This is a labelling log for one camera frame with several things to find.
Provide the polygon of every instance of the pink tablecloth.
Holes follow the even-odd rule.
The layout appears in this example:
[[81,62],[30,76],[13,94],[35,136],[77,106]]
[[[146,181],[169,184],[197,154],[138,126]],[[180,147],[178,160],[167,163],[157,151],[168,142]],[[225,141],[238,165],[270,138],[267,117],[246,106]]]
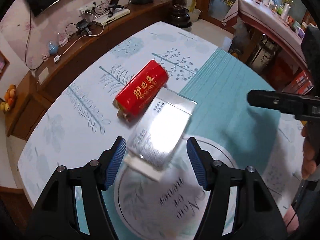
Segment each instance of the pink tablecloth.
[[237,17],[262,31],[286,50],[307,71],[307,63],[301,50],[301,38],[293,32],[280,16],[258,0],[236,0],[222,21],[225,27],[234,26]]

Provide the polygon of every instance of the white bucket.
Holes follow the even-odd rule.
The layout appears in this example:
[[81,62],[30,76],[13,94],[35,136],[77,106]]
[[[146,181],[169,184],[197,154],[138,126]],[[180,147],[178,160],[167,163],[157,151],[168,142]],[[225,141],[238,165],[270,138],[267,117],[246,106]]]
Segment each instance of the white bucket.
[[190,16],[190,22],[195,23],[200,15],[201,11],[199,9],[194,9],[193,12],[188,12],[189,16]]

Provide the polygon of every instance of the red package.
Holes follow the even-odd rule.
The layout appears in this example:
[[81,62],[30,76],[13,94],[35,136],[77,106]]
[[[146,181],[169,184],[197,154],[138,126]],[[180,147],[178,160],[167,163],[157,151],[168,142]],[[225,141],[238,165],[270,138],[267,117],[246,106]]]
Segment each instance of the red package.
[[116,95],[114,105],[118,116],[130,121],[150,103],[169,75],[156,61],[150,62]]

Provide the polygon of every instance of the power outlet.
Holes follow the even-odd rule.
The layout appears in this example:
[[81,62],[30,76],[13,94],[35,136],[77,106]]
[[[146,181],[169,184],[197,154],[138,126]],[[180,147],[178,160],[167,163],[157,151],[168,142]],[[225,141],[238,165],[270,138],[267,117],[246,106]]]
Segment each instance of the power outlet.
[[95,5],[93,4],[94,2],[96,2],[97,6],[101,6],[103,3],[107,3],[106,0],[93,0],[90,3],[87,3],[86,5],[84,5],[78,9],[80,14],[84,14],[84,11],[86,11],[86,10],[91,11],[92,8],[95,8]]

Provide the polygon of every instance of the white router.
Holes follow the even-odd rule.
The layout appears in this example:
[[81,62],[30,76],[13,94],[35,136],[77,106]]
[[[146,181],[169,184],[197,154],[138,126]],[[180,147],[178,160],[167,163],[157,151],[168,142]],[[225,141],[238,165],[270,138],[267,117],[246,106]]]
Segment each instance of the white router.
[[130,13],[130,10],[128,9],[120,9],[120,8],[117,8],[115,10],[115,12],[113,12],[113,16],[112,17],[108,17],[109,15],[109,12],[106,12],[105,14],[99,16],[98,18],[94,19],[93,22],[96,23],[97,25],[100,25],[100,26],[106,26],[107,25],[107,22],[108,24],[129,14]]

